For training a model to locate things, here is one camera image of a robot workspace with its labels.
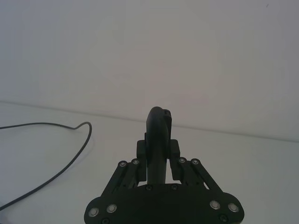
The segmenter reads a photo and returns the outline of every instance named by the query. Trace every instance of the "black plastic part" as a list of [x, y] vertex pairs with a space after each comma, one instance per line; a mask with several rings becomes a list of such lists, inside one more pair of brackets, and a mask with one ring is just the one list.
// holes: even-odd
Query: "black plastic part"
[[[103, 220], [109, 224], [242, 222], [244, 210], [238, 199], [224, 193], [198, 159], [188, 161], [180, 157], [178, 141], [170, 140], [170, 133], [170, 112], [154, 107], [147, 120], [145, 140], [137, 142], [137, 159], [119, 162], [101, 197], [88, 204], [84, 214], [86, 224], [100, 224]], [[172, 178], [181, 184], [165, 184], [167, 158]], [[138, 187], [146, 177], [148, 184]], [[211, 201], [217, 201], [220, 208], [213, 209]], [[230, 203], [239, 211], [230, 211]], [[117, 206], [113, 213], [107, 212], [110, 204]], [[98, 208], [98, 215], [90, 217], [91, 208]]]
[[169, 157], [171, 113], [161, 107], [150, 110], [146, 120], [148, 184], [165, 183], [166, 160]]

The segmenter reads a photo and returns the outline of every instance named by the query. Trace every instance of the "white wall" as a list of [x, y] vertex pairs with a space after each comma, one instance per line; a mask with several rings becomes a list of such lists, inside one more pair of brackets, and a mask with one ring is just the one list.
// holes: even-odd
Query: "white wall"
[[0, 1], [0, 100], [299, 140], [298, 0]]
[[[93, 135], [60, 178], [0, 213], [3, 224], [82, 224], [86, 205], [100, 195], [117, 162], [135, 156], [145, 123], [0, 104], [0, 126], [90, 121]], [[60, 170], [84, 142], [87, 128], [36, 126], [0, 131], [0, 204], [26, 193]], [[181, 154], [199, 158], [220, 187], [245, 210], [244, 224], [297, 223], [299, 143], [174, 127]]]

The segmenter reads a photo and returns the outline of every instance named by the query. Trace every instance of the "screw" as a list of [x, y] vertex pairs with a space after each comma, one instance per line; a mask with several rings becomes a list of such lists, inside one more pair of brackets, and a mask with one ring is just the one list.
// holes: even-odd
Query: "screw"
[[223, 223], [227, 223], [228, 222], [228, 217], [224, 214], [221, 214], [219, 216], [220, 221], [222, 221]]
[[139, 160], [133, 160], [133, 164], [138, 164], [139, 163]]
[[198, 161], [197, 159], [193, 159], [193, 160], [192, 160], [192, 163], [193, 163], [194, 165], [197, 165], [197, 164], [199, 164], [199, 161]]
[[92, 208], [92, 209], [89, 210], [88, 216], [89, 217], [95, 217], [98, 213], [99, 213], [98, 208]]
[[111, 204], [111, 205], [107, 206], [106, 211], [107, 211], [108, 213], [113, 213], [113, 212], [116, 211], [116, 209], [117, 209], [116, 205], [115, 205], [115, 204]]
[[211, 201], [210, 206], [212, 209], [218, 210], [220, 208], [220, 204], [218, 201]]
[[145, 189], [146, 189], [146, 190], [153, 190], [153, 187], [152, 187], [151, 185], [147, 185], [147, 186], [145, 187]]
[[120, 167], [125, 167], [126, 164], [127, 164], [126, 162], [120, 162], [120, 163], [119, 163]]
[[229, 210], [231, 210], [232, 212], [238, 212], [238, 211], [239, 211], [238, 206], [236, 206], [234, 203], [228, 204], [228, 208], [229, 208]]
[[103, 220], [102, 220], [102, 224], [109, 224], [109, 218], [104, 218]]
[[179, 161], [180, 163], [184, 163], [184, 162], [186, 162], [186, 160], [185, 160], [183, 157], [179, 158], [178, 161]]
[[171, 186], [171, 190], [177, 190], [178, 189], [178, 185], [177, 184], [173, 184], [172, 186]]

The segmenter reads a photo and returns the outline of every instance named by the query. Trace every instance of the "white table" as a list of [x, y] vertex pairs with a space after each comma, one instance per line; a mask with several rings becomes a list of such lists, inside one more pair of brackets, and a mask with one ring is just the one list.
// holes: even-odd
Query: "white table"
[[[0, 103], [0, 126], [47, 121], [93, 134], [78, 161], [49, 186], [0, 212], [2, 224], [83, 224], [118, 161], [130, 161], [145, 123]], [[70, 161], [87, 135], [52, 126], [0, 131], [0, 204], [48, 180]], [[245, 210], [243, 224], [297, 223], [299, 143], [174, 127], [181, 155], [199, 158], [223, 191]], [[170, 172], [167, 181], [171, 182]]]

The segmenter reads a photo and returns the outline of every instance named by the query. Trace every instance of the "black cable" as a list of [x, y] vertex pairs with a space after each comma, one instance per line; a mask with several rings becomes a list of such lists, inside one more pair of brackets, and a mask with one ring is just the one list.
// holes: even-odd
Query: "black cable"
[[55, 180], [57, 177], [59, 177], [68, 167], [70, 167], [70, 165], [78, 158], [78, 156], [81, 154], [81, 152], [84, 150], [85, 146], [87, 145], [90, 136], [92, 135], [92, 124], [89, 122], [83, 122], [82, 124], [79, 124], [77, 127], [69, 127], [69, 126], [65, 126], [65, 125], [61, 125], [61, 124], [55, 124], [55, 123], [47, 123], [47, 122], [36, 122], [36, 123], [28, 123], [28, 124], [21, 124], [21, 125], [12, 125], [12, 126], [5, 126], [5, 127], [0, 127], [0, 129], [6, 129], [6, 128], [13, 128], [13, 127], [21, 127], [21, 126], [28, 126], [28, 125], [52, 125], [52, 126], [58, 126], [58, 127], [64, 127], [67, 129], [71, 129], [71, 130], [76, 130], [78, 128], [80, 128], [83, 125], [88, 125], [89, 126], [89, 132], [88, 132], [88, 136], [83, 144], [83, 146], [80, 148], [80, 150], [77, 152], [77, 154], [74, 156], [74, 158], [62, 169], [60, 170], [56, 175], [54, 175], [51, 179], [49, 179], [48, 181], [46, 181], [45, 183], [39, 185], [37, 188], [34, 188], [33, 190], [29, 191], [28, 193], [22, 195], [21, 197], [18, 197], [16, 199], [14, 199], [13, 201], [3, 205], [0, 207], [0, 211], [6, 209], [7, 207], [25, 199], [26, 197], [34, 194], [35, 192], [39, 191], [40, 189], [42, 189], [44, 186], [46, 186], [47, 184], [49, 184], [50, 182], [52, 182], [53, 180]]

